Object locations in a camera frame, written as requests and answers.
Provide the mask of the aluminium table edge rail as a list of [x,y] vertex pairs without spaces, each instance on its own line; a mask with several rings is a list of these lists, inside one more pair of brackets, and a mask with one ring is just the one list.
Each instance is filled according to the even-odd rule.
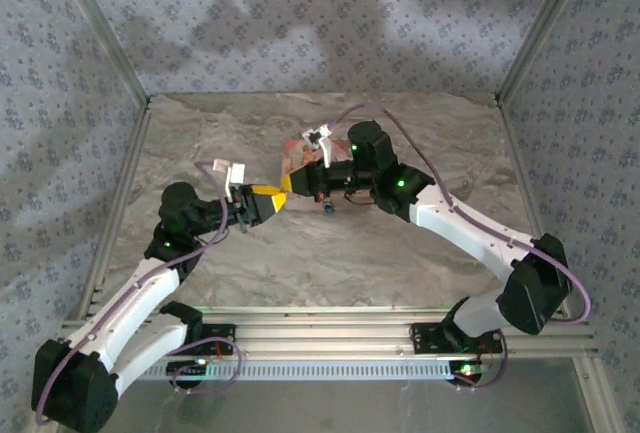
[[542,225],[540,213],[537,209],[535,197],[532,187],[527,176],[524,160],[518,148],[518,141],[511,125],[508,111],[501,105],[498,105],[502,127],[505,135],[505,143],[509,151],[509,155],[513,164],[516,179],[522,196],[522,201],[526,211],[528,223],[531,229],[531,236],[539,239],[545,233]]
[[149,104],[150,100],[147,100],[139,109],[139,115],[119,172],[116,189],[111,197],[110,209],[104,229],[100,235],[80,300],[71,315],[72,320],[84,320],[89,316],[94,293],[103,284],[148,129],[150,121]]

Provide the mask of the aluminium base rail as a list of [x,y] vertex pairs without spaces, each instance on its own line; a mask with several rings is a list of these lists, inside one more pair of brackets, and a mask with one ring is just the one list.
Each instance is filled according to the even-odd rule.
[[[446,311],[416,307],[202,307],[206,324],[233,324],[249,360],[400,359],[414,355],[410,326]],[[530,336],[504,330],[509,356],[578,358],[598,354],[587,324],[550,323]]]

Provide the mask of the aluminium frame post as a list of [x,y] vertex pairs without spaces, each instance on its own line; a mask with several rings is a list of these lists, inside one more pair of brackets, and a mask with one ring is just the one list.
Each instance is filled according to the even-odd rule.
[[110,25],[98,1],[75,1],[131,94],[140,104],[147,105],[150,96],[140,82],[132,62],[120,44],[115,30]]
[[501,110],[513,100],[517,89],[528,74],[568,2],[569,0],[542,2],[504,80],[495,93],[496,104]]

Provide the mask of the aluminium lower frame bar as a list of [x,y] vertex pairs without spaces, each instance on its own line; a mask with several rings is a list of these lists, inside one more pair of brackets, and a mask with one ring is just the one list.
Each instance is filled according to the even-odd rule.
[[601,359],[583,356],[573,363],[594,433],[626,433]]

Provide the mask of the pink illustrated book box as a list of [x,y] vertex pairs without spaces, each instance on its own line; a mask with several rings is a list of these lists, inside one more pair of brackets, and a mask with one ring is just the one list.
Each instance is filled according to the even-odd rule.
[[307,198],[288,193],[285,207],[299,212],[324,212],[322,202],[325,199],[333,201],[335,211],[373,205],[369,194],[371,176],[355,171],[353,152],[348,140],[333,140],[332,163],[325,168],[321,150],[312,151],[302,139],[287,140],[283,146],[281,176],[306,166],[313,184],[313,196]]

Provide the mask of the circuit board with green light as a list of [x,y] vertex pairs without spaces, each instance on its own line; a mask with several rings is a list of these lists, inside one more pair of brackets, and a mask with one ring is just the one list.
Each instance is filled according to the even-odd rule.
[[451,361],[449,367],[455,377],[462,377],[473,382],[478,381],[484,373],[489,371],[488,365],[471,361]]
[[171,361],[166,365],[165,373],[167,376],[202,376],[207,366],[204,360]]

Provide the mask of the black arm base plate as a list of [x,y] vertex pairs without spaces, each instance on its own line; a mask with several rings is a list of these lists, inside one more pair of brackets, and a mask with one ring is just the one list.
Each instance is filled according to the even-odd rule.
[[502,353],[503,340],[497,331],[470,337],[453,324],[413,323],[409,328],[415,354]]
[[[202,326],[201,336],[203,339],[220,337],[234,342],[236,340],[236,326],[234,324],[205,323]],[[201,345],[199,352],[202,355],[208,356],[232,356],[234,354],[234,348],[226,342],[211,341]]]

